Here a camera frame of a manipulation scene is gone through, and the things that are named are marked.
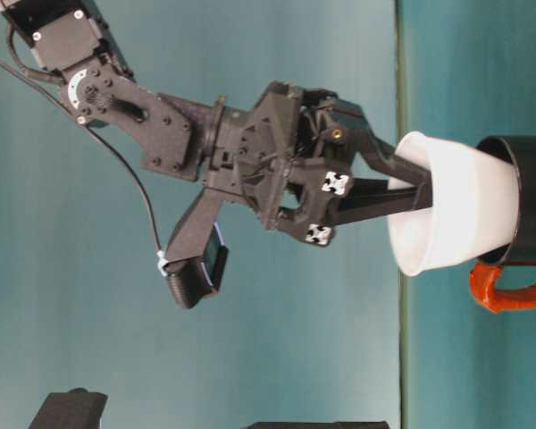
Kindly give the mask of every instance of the black object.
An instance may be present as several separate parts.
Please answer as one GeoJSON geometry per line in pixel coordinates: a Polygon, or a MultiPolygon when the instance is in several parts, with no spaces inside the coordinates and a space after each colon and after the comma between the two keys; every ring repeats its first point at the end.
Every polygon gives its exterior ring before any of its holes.
{"type": "Polygon", "coordinates": [[[513,241],[480,260],[490,265],[536,265],[536,137],[493,136],[477,148],[514,165],[520,198],[513,241]]]}
{"type": "MultiPolygon", "coordinates": [[[[107,400],[103,393],[82,388],[50,393],[29,429],[99,429],[107,400]]],[[[247,429],[389,429],[389,426],[385,422],[255,423],[247,429]]]]}
{"type": "Polygon", "coordinates": [[[254,423],[247,429],[389,429],[385,422],[336,422],[336,423],[254,423]]]}
{"type": "Polygon", "coordinates": [[[50,393],[29,429],[98,429],[107,395],[74,389],[50,393]]]}
{"type": "Polygon", "coordinates": [[[431,205],[430,173],[394,155],[361,107],[332,91],[275,81],[250,111],[226,106],[224,97],[207,106],[153,94],[132,79],[93,1],[0,0],[0,12],[43,70],[26,75],[59,82],[79,124],[118,126],[143,148],[141,164],[152,172],[203,177],[203,191],[160,255],[183,307],[220,288],[228,249],[215,222],[224,201],[249,206],[268,230],[320,247],[337,225],[431,205]],[[409,188],[354,177],[357,155],[409,188]],[[282,203],[286,192],[296,208],[282,203]],[[210,247],[213,257],[205,255],[210,247]]]}

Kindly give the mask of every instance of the wire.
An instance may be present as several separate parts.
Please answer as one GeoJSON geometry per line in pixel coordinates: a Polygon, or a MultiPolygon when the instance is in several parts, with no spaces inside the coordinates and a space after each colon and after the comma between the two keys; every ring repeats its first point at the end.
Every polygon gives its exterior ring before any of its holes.
{"type": "MultiPolygon", "coordinates": [[[[13,53],[15,56],[17,56],[15,48],[12,44],[13,53]]],[[[15,70],[10,64],[5,62],[0,58],[0,67],[10,73],[14,78],[21,80],[26,85],[30,86],[34,90],[36,90],[41,96],[45,97],[50,103],[52,103],[55,107],[60,109],[63,113],[65,113],[71,121],[82,128],[89,136],[99,145],[103,146],[105,149],[107,149],[111,155],[113,155],[119,163],[125,168],[125,170],[129,173],[131,176],[131,179],[135,181],[135,184],[137,185],[137,188],[139,190],[139,193],[141,194],[141,197],[143,199],[143,202],[145,204],[145,209],[147,211],[148,217],[149,217],[149,223],[151,227],[151,232],[153,234],[153,241],[155,244],[155,251],[159,252],[161,251],[161,241],[159,240],[159,234],[156,228],[156,222],[155,222],[155,212],[153,210],[153,205],[151,204],[151,199],[149,198],[147,191],[145,189],[145,186],[143,186],[143,183],[141,182],[140,178],[137,176],[131,165],[127,162],[127,160],[123,157],[123,155],[111,144],[109,144],[107,141],[105,141],[101,136],[99,136],[96,132],[91,130],[86,125],[79,125],[75,122],[73,115],[71,112],[63,105],[60,101],[57,100],[52,94],[50,94],[47,90],[42,88],[40,85],[38,85],[33,80],[30,80],[26,76],[24,76],[19,71],[15,70]]]]}

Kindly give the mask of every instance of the red handle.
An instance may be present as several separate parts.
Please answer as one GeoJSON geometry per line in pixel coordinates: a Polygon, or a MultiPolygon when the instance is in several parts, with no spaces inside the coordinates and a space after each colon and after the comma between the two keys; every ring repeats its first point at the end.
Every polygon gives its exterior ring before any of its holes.
{"type": "Polygon", "coordinates": [[[536,308],[536,283],[524,289],[498,290],[502,267],[478,262],[471,271],[471,293],[481,306],[492,313],[536,308]]]}

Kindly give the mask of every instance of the white plastic cup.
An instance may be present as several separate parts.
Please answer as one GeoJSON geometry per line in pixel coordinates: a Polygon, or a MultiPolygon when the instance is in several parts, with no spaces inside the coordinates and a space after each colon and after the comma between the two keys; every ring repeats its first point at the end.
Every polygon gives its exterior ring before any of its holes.
{"type": "MultiPolygon", "coordinates": [[[[396,154],[432,177],[432,207],[388,216],[391,246],[404,274],[461,264],[512,241],[519,198],[513,165],[417,131],[401,139],[396,154]]],[[[390,189],[410,186],[389,180],[390,189]]]]}

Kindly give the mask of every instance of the white cable tie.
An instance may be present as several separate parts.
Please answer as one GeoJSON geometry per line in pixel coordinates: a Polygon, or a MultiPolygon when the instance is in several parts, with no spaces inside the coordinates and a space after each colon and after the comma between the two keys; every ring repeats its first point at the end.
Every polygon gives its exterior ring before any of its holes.
{"type": "Polygon", "coordinates": [[[157,256],[159,257],[159,262],[157,262],[157,267],[159,268],[159,271],[161,272],[161,275],[163,277],[169,277],[169,273],[167,273],[164,268],[171,262],[164,258],[164,252],[162,250],[159,250],[157,252],[157,256]]]}

